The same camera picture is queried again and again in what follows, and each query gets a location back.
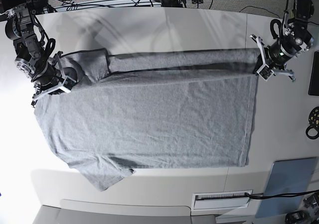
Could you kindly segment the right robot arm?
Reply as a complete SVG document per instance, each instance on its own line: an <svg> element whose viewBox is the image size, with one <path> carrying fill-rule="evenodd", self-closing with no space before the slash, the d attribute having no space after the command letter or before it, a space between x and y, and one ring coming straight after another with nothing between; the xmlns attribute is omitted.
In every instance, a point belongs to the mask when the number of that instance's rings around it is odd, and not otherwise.
<svg viewBox="0 0 319 224"><path fill-rule="evenodd" d="M0 16L6 19L5 34L13 41L16 67L34 84L32 106L45 95L70 93L78 79L74 68L62 67L62 52L53 54L56 41L36 17L46 9L54 11L48 0L0 0Z"/></svg>

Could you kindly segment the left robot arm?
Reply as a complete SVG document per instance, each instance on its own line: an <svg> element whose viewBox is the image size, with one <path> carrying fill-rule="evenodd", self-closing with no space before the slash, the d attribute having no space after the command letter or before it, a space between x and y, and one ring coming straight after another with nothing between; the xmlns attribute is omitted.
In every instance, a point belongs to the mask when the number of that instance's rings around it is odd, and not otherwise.
<svg viewBox="0 0 319 224"><path fill-rule="evenodd" d="M260 36L250 35L260 50L255 74L265 81L276 75L288 76L292 81L296 79L294 72L287 68L287 62L312 47L314 37L308 31L308 23L314 10L312 0L287 0L283 19L273 19L270 23L275 40L272 45L265 45Z"/></svg>

